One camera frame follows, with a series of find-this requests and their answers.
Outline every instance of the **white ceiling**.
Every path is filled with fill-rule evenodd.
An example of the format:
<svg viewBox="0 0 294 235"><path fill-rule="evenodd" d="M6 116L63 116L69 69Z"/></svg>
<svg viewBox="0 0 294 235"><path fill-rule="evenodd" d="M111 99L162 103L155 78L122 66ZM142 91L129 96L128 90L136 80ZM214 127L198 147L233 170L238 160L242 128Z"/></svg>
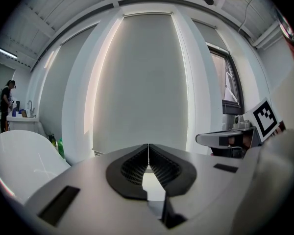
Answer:
<svg viewBox="0 0 294 235"><path fill-rule="evenodd" d="M57 31L85 9L107 4L119 6L123 0L23 0L0 33L0 47L17 54L17 60L0 54L6 65L18 65L30 70ZM244 21L250 0L214 0L206 5L203 0L185 0L205 6L236 25ZM243 30L256 40L275 21L274 5L269 0L253 0L247 9Z"/></svg>

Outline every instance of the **window frame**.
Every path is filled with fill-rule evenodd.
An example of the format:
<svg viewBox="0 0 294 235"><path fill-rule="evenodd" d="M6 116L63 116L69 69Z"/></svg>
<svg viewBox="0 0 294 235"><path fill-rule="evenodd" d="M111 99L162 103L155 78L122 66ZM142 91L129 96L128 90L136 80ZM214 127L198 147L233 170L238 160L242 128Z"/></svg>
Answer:
<svg viewBox="0 0 294 235"><path fill-rule="evenodd" d="M224 58L229 63L233 73L234 82L236 85L236 90L238 94L238 102L232 102L232 101L222 99L222 113L230 114L230 115L243 115L245 113L243 90L242 90L240 77L236 70L233 58L231 57L228 51L220 47L214 47L212 44L209 44L209 43L207 43L207 46L209 48L210 53Z"/></svg>

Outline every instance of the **green bottle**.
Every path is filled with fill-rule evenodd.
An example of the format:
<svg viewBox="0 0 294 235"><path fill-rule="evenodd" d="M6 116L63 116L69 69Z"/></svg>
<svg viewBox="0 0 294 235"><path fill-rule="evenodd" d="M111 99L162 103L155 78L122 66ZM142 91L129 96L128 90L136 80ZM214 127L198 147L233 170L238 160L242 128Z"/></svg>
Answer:
<svg viewBox="0 0 294 235"><path fill-rule="evenodd" d="M64 149L63 149L63 142L62 142L62 138L60 138L58 140L58 150L59 150L59 154L62 158L65 158L64 157Z"/></svg>

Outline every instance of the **white wire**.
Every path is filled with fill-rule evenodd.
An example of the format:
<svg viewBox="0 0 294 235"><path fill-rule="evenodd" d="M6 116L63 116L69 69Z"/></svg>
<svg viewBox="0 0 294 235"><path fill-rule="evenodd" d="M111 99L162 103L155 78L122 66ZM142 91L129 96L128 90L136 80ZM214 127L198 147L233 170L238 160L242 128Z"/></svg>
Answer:
<svg viewBox="0 0 294 235"><path fill-rule="evenodd" d="M246 9L245 9L245 19L244 19L244 21L242 22L242 24L241 24L241 26L240 26L238 32L240 32L241 28L243 27L243 25L244 25L245 22L246 22L246 19L247 19L247 8L248 8L248 6L250 5L251 1L253 1L253 0L250 0L249 3L248 3L247 6L246 6Z"/></svg>

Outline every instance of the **person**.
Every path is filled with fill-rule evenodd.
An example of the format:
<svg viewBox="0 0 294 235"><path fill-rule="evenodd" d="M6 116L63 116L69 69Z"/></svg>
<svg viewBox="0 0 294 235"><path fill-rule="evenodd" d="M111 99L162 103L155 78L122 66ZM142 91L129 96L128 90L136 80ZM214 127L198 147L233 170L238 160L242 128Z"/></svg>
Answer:
<svg viewBox="0 0 294 235"><path fill-rule="evenodd" d="M1 110L1 132L5 132L5 122L6 117L8 116L8 109L10 107L10 91L11 89L15 88L15 81L9 80L6 86L3 88L1 93L1 103L0 103L0 110Z"/></svg>

